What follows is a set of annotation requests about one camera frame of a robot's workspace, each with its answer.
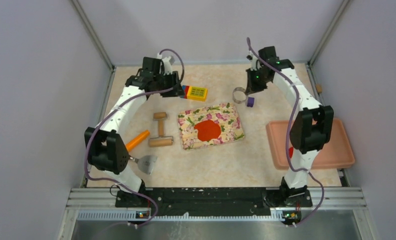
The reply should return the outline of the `floral cutting board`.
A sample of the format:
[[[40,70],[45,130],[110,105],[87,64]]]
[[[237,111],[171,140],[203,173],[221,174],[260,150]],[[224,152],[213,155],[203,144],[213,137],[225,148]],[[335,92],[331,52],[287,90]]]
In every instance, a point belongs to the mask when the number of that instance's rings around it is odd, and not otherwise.
[[[181,111],[177,124],[181,146],[187,151],[237,142],[246,136],[232,102]]]

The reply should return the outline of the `wooden dough roller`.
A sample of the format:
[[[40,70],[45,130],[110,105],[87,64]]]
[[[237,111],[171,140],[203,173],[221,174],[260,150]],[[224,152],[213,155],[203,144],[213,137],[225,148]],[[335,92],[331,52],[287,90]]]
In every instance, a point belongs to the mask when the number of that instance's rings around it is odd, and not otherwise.
[[[153,114],[153,120],[157,123],[157,136],[151,137],[148,140],[148,146],[150,148],[157,147],[168,147],[174,143],[174,137],[166,135],[165,132],[165,120],[168,115],[166,112],[155,112]]]

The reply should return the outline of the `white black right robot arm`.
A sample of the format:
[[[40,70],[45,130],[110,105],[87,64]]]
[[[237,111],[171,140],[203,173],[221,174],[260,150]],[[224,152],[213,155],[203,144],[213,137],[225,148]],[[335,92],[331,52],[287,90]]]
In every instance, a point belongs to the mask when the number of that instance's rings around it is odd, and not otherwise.
[[[322,105],[297,75],[289,59],[280,59],[274,46],[259,51],[248,48],[245,95],[259,93],[274,84],[291,105],[285,137],[288,170],[279,187],[283,199],[305,195],[308,176],[319,152],[331,139],[334,110]]]

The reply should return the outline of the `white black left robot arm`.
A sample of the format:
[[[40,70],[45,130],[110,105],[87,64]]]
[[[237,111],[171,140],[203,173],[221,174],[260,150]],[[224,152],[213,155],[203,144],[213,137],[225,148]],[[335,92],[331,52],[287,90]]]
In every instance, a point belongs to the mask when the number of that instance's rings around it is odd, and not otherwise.
[[[85,138],[85,164],[107,174],[112,181],[127,192],[139,192],[143,183],[129,162],[135,161],[127,150],[122,135],[133,116],[150,95],[164,98],[184,95],[181,86],[183,75],[173,70],[173,56],[144,57],[141,68],[130,76],[121,95],[106,117],[96,127],[88,127]]]

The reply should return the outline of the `metal ring cutter purple handle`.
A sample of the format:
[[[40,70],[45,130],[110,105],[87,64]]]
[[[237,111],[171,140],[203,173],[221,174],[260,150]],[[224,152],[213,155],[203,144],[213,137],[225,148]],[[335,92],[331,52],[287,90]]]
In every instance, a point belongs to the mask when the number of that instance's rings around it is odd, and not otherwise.
[[[255,98],[246,94],[246,89],[243,87],[236,87],[232,91],[232,100],[236,104],[245,104],[248,108],[253,108],[255,105]]]

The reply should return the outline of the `red dough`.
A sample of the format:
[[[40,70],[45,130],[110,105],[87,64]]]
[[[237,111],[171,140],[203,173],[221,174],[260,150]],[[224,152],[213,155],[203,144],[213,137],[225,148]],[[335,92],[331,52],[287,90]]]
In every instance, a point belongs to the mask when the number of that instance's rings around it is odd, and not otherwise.
[[[222,133],[220,125],[213,120],[199,122],[194,129],[197,131],[197,139],[202,142],[217,139]]]

